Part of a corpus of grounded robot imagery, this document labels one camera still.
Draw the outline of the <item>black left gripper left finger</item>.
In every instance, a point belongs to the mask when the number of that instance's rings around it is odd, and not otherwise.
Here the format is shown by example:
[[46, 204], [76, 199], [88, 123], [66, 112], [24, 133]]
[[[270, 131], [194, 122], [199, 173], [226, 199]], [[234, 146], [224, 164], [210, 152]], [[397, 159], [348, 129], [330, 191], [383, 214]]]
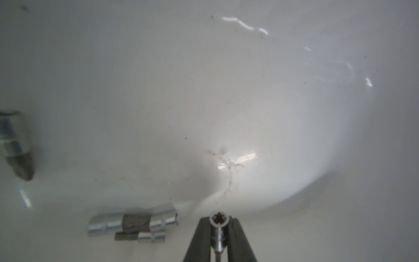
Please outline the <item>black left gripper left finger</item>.
[[183, 262], [210, 262], [211, 224], [209, 217], [199, 220]]

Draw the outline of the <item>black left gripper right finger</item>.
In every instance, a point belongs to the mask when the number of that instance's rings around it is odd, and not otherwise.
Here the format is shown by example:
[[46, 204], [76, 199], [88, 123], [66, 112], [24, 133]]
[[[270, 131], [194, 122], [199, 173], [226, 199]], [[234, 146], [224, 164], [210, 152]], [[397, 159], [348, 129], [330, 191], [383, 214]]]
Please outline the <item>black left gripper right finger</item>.
[[240, 221], [231, 216], [228, 224], [227, 248], [228, 262], [257, 262]]

